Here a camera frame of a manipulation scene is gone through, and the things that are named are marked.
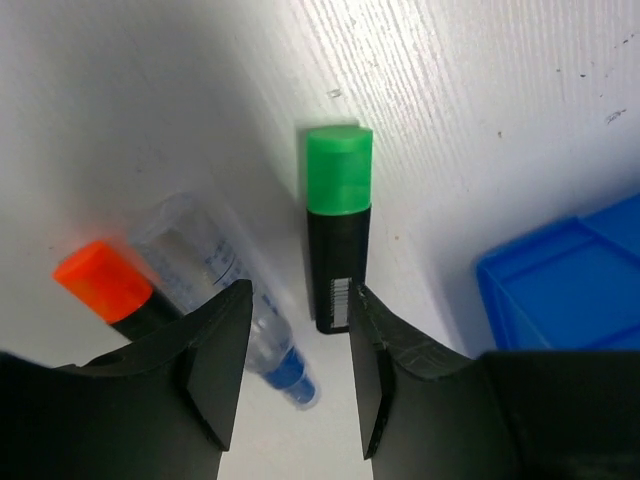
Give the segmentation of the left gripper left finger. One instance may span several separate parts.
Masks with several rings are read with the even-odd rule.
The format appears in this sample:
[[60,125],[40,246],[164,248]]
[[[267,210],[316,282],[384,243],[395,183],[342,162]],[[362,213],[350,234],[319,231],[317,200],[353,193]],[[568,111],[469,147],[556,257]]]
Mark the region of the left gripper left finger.
[[5,479],[214,479],[229,449],[252,314],[234,282],[84,366],[1,356]]

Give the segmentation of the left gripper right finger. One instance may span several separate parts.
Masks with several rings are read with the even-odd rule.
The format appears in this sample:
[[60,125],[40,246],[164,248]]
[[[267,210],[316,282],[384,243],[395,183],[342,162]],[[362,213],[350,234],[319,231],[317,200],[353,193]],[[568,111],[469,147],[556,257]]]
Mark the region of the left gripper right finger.
[[635,351],[471,359],[349,292],[363,455],[377,479],[635,479]]

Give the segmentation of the orange capped black highlighter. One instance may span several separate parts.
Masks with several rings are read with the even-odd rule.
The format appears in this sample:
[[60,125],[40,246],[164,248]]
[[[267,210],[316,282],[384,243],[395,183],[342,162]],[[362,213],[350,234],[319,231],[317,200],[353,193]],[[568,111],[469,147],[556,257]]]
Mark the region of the orange capped black highlighter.
[[104,241],[91,242],[69,255],[52,277],[132,342],[183,317],[150,280]]

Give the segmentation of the green capped black highlighter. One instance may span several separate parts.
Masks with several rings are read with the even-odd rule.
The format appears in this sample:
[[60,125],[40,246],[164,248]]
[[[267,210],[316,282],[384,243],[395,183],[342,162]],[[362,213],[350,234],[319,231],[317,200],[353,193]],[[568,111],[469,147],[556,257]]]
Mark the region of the green capped black highlighter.
[[306,134],[313,317],[326,335],[349,330],[349,288],[365,283],[372,157],[369,128],[334,125]]

